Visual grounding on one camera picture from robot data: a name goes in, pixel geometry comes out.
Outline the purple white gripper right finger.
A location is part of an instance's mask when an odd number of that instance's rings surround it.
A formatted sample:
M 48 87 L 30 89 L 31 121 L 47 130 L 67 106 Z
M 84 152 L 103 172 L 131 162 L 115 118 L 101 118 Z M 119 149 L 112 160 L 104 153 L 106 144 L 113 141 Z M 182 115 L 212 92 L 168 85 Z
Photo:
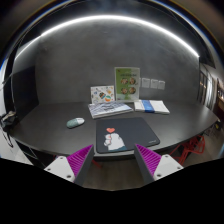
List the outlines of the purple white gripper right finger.
M 183 168 L 183 166 L 170 155 L 159 155 L 158 153 L 139 144 L 135 145 L 134 155 L 145 185 L 156 180 L 160 180 L 161 178 L 180 171 Z

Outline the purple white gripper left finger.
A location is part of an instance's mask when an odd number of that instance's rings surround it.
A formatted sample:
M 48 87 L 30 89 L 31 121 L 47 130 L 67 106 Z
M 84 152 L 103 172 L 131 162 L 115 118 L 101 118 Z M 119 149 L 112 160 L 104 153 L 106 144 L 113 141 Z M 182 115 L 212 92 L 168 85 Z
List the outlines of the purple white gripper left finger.
M 68 157 L 59 156 L 45 171 L 82 186 L 94 156 L 94 146 L 84 147 Z

